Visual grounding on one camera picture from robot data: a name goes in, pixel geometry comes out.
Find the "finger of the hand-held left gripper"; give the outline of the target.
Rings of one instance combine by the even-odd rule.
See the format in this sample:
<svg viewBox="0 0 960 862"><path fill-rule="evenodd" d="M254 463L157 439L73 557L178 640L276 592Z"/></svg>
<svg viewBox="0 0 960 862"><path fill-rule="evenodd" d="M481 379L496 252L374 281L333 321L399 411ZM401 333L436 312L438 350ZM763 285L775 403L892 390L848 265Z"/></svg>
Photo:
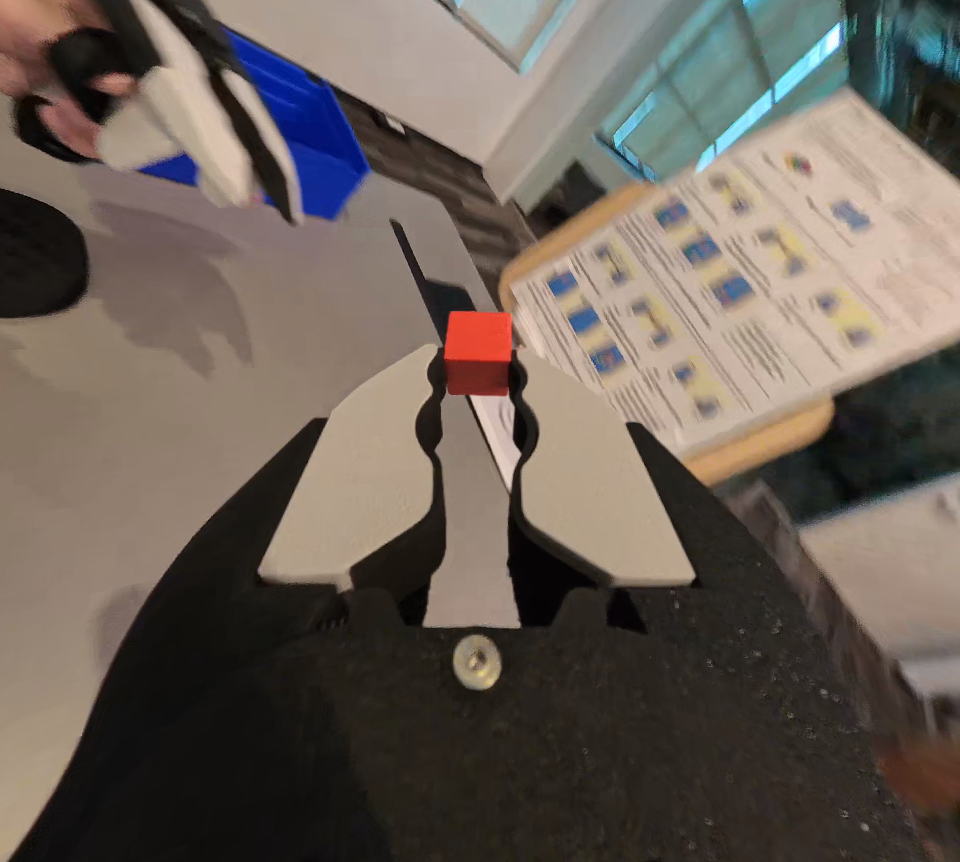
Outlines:
<svg viewBox="0 0 960 862"><path fill-rule="evenodd" d="M218 69L218 96L254 176L289 225L305 220L301 180L289 146L257 87L230 67Z"/></svg>
<svg viewBox="0 0 960 862"><path fill-rule="evenodd" d="M139 93L165 134L195 161L210 199L247 205L255 195L251 157L215 97L208 69L174 22L150 0L128 0L160 61Z"/></svg>

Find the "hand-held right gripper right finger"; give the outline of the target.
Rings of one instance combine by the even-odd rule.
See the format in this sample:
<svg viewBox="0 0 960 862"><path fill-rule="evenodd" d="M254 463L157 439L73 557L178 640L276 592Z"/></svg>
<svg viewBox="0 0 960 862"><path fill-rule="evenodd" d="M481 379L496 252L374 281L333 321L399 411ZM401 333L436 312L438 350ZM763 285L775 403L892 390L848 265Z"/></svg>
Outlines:
<svg viewBox="0 0 960 862"><path fill-rule="evenodd" d="M519 349L510 366L509 574L521 626L575 589L691 586L697 573L628 424L593 390Z"/></svg>

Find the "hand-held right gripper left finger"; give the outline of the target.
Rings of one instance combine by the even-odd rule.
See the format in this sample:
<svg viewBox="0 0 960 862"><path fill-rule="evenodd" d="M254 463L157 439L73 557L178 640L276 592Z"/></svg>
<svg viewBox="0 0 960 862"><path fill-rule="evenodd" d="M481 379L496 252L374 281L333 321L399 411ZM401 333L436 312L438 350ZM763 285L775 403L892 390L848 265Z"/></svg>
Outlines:
<svg viewBox="0 0 960 862"><path fill-rule="evenodd" d="M447 551L443 368L440 347L424 345L336 406L260 563L264 582L384 590L405 623L424 623Z"/></svg>

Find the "blue plastic bin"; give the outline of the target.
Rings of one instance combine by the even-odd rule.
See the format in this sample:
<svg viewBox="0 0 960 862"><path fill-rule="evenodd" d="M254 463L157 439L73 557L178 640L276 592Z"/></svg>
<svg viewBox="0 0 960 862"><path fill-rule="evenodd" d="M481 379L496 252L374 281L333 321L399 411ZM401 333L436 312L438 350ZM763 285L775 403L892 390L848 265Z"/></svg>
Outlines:
<svg viewBox="0 0 960 862"><path fill-rule="evenodd" d="M259 43L228 32L288 144L304 213L335 220L371 169L333 88Z"/></svg>

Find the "orange-red wooden cube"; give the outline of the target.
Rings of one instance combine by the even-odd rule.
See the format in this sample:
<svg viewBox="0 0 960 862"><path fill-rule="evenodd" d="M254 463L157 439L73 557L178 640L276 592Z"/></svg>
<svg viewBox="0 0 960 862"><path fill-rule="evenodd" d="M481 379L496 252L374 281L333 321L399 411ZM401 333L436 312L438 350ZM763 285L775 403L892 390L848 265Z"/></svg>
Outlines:
<svg viewBox="0 0 960 862"><path fill-rule="evenodd" d="M453 311L444 345L446 389L456 397L507 397L513 322L504 312Z"/></svg>

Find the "person's left hand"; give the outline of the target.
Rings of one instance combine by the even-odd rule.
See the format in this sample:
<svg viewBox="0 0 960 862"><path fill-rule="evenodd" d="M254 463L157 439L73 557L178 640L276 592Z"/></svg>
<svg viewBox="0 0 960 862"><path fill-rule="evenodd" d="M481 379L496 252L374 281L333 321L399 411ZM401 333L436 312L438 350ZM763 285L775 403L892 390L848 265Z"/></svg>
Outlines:
<svg viewBox="0 0 960 862"><path fill-rule="evenodd" d="M47 44L79 28L106 29L93 0L1 0L1 91L12 100L46 99L39 118L75 153L99 159L100 127L61 85L47 60Z"/></svg>

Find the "black desk cover flap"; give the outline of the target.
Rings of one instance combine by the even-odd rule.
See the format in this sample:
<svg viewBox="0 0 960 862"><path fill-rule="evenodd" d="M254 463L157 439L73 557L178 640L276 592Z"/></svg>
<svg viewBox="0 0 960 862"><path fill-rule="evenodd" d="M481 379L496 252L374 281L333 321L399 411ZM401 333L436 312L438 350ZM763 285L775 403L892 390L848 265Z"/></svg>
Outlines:
<svg viewBox="0 0 960 862"><path fill-rule="evenodd" d="M477 311L470 293L460 285L426 280L422 295L438 335L442 337L446 336L452 313Z"/></svg>

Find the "printed instruction sheet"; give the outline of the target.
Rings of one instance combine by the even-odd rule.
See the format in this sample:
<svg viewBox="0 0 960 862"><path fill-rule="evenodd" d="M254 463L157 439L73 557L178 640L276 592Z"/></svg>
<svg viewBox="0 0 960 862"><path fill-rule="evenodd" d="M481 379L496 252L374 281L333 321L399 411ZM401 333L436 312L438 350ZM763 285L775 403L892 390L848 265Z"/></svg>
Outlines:
<svg viewBox="0 0 960 862"><path fill-rule="evenodd" d="M528 347L689 457L958 342L958 179L843 89L510 291Z"/></svg>

